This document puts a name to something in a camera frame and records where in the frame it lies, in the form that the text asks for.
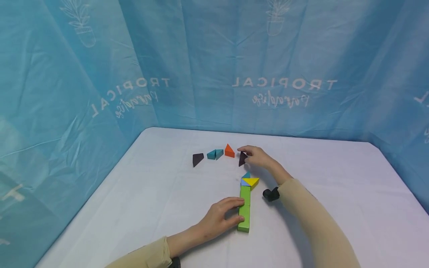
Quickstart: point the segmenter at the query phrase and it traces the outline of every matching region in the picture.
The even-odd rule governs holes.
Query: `teal triangular block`
[[[207,153],[207,158],[215,160],[216,159],[216,150],[213,150],[210,153]]]
[[[218,160],[223,155],[224,155],[224,150],[223,149],[217,149],[216,150],[216,160]]]
[[[245,180],[241,179],[241,186],[250,186],[250,184],[248,184]]]
[[[250,179],[250,172],[247,172],[246,174],[244,174],[244,176],[242,177],[242,179]]]

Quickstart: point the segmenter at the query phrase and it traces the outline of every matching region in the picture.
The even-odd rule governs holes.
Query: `printed plant pot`
[[[79,27],[75,28],[75,31],[84,46],[91,48],[95,45],[96,40],[91,27]]]
[[[267,33],[269,36],[276,36],[283,27],[283,17],[269,17],[267,21]]]

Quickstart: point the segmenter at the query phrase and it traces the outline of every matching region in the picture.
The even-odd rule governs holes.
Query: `printed plant illustration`
[[[64,7],[60,9],[70,18],[74,19],[69,22],[70,25],[75,27],[75,32],[79,36],[82,44],[87,47],[95,45],[95,36],[90,26],[86,26],[89,22],[88,6],[82,5],[81,0],[61,0]]]
[[[284,15],[289,11],[289,5],[292,0],[268,0],[271,10],[267,11],[267,33],[269,36],[276,36],[283,27]]]
[[[10,242],[9,242],[9,241],[7,241],[7,240],[4,240],[4,239],[1,239],[1,238],[0,238],[0,246],[1,246],[1,245],[3,245],[3,244],[5,244],[6,246],[9,246],[9,245],[10,245]]]

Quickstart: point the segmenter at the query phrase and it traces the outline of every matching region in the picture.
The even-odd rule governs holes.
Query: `blue backdrop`
[[[427,1],[0,6],[0,267],[33,267],[151,126],[368,141],[429,211]]]

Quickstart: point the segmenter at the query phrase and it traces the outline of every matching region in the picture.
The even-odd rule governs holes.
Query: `orange triangular block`
[[[253,190],[253,188],[255,188],[259,183],[259,178],[243,178],[242,180],[250,185],[250,191]]]
[[[233,149],[229,144],[227,144],[227,147],[225,148],[225,155],[227,157],[232,157],[232,158],[236,156],[236,154],[234,153]]]

